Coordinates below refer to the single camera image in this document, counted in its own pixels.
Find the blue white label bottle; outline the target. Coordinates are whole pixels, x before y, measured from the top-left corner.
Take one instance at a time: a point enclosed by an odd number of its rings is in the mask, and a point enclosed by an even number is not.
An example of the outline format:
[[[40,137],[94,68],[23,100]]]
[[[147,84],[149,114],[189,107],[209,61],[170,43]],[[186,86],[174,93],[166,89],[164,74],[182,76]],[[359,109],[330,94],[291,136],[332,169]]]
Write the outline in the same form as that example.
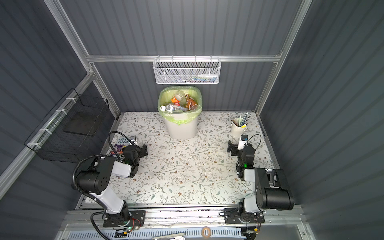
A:
[[[173,112],[180,112],[180,111],[187,112],[189,111],[189,109],[182,106],[174,105],[174,104],[168,104],[168,105],[161,105],[160,111],[173,113]]]

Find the orange label bottle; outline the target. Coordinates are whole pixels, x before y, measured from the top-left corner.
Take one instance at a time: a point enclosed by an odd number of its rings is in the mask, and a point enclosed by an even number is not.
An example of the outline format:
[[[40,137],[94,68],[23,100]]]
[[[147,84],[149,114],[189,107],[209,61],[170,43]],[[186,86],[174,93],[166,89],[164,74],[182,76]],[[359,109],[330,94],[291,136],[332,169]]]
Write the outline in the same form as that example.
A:
[[[171,103],[173,105],[180,106],[180,101],[175,96],[171,99]]]

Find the brown label bottle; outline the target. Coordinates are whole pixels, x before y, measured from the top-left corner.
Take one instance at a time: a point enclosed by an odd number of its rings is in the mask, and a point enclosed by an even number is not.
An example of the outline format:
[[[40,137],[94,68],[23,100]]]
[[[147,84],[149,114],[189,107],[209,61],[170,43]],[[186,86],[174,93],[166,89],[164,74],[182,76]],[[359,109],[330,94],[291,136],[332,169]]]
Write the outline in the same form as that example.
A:
[[[186,104],[189,111],[194,111],[198,108],[197,102],[188,94],[186,95]]]

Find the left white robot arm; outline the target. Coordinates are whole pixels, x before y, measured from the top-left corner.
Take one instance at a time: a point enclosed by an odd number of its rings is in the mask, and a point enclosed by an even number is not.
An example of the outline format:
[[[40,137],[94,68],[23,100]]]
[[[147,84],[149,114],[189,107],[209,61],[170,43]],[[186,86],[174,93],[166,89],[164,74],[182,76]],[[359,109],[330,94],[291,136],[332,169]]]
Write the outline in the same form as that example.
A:
[[[114,156],[95,155],[81,160],[72,174],[72,187],[103,207],[103,213],[110,218],[129,220],[128,205],[109,186],[111,176],[133,178],[138,172],[139,161],[148,155],[146,145],[123,147],[124,159]]]

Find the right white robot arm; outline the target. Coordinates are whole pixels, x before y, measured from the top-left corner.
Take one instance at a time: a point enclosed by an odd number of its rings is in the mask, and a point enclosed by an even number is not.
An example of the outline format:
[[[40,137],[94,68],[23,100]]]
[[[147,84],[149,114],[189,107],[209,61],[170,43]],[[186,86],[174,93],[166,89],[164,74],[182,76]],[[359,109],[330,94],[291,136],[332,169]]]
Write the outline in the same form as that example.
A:
[[[255,168],[253,160],[256,149],[246,141],[238,144],[228,142],[227,152],[237,157],[236,171],[238,178],[252,183],[251,196],[242,198],[234,213],[236,218],[244,219],[246,214],[258,215],[265,210],[290,211],[295,201],[285,172],[281,169]]]

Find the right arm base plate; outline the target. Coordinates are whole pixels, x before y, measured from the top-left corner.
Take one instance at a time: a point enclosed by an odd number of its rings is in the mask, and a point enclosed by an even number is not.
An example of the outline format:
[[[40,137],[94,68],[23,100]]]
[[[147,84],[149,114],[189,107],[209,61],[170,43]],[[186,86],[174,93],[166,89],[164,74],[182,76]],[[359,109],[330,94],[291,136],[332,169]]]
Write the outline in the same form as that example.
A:
[[[227,225],[235,224],[256,224],[265,223],[265,218],[261,214],[241,213],[238,208],[225,208],[223,211],[225,223]]]

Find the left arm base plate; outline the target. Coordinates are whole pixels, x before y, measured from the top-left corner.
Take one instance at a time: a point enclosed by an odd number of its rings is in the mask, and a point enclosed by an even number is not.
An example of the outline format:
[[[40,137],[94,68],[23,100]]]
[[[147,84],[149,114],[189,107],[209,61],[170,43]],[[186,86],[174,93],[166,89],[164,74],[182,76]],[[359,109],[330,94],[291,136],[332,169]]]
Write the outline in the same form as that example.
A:
[[[129,211],[119,214],[104,214],[104,228],[142,227],[144,225],[146,211]]]

